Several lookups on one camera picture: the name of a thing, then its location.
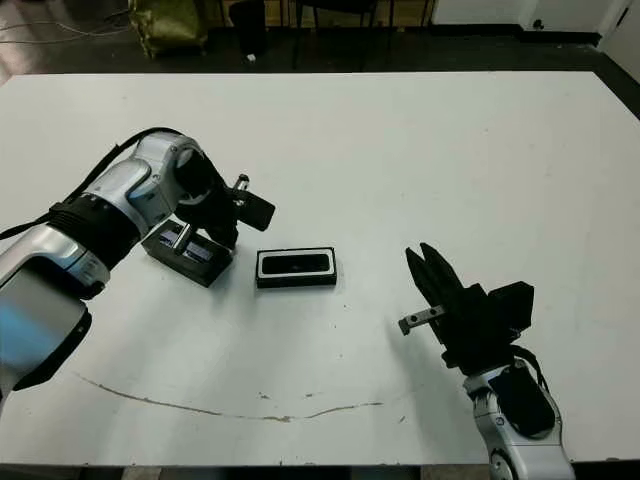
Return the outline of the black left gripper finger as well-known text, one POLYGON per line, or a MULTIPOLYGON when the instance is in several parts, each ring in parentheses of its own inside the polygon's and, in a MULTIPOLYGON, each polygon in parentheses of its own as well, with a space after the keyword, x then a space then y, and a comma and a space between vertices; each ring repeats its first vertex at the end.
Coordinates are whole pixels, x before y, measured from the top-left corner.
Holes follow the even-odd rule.
POLYGON ((232 221, 210 226, 209 238, 226 249, 234 249, 238 239, 237 223, 232 221))

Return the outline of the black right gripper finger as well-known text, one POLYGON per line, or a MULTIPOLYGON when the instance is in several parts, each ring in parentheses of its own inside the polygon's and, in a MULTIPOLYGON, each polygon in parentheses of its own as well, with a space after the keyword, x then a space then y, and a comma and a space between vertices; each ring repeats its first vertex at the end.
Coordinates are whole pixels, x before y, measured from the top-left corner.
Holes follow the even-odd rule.
MULTIPOLYGON (((422 247, 432 247, 432 246, 427 243, 421 242, 420 248, 422 247)), ((448 296, 453 295, 458 290, 464 289, 464 286, 461 283, 456 272, 454 271, 453 267, 449 264, 449 262, 444 257, 443 257, 443 261, 441 262, 441 269, 442 269, 442 273, 440 274, 440 285, 441 285, 442 295, 443 295, 442 297, 442 304, 443 304, 448 296)))
POLYGON ((414 284, 427 303, 432 306, 442 304, 440 274, 443 257, 433 247, 422 247, 419 255, 411 248, 405 249, 405 256, 414 284))

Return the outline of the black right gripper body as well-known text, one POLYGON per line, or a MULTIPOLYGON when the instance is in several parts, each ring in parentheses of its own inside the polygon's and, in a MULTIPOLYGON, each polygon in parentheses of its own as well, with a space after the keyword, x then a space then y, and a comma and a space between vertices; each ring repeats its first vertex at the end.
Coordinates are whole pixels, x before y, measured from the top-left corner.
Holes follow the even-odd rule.
POLYGON ((453 289, 428 302, 427 309, 398 321, 403 335, 428 325, 444 347, 442 359, 465 375, 478 375, 513 362, 513 287, 485 291, 478 283, 453 289))

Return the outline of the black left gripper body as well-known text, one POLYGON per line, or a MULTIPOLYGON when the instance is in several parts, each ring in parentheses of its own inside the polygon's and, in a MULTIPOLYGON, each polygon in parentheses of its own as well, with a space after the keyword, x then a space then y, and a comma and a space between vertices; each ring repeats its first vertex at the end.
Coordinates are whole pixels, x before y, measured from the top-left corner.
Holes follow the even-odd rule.
POLYGON ((209 236, 209 227, 235 221, 244 202, 239 191, 245 190, 249 177, 241 174, 229 187, 210 159, 201 152, 184 152, 174 167, 178 184, 185 197, 179 201, 175 215, 182 221, 203 229, 209 236))

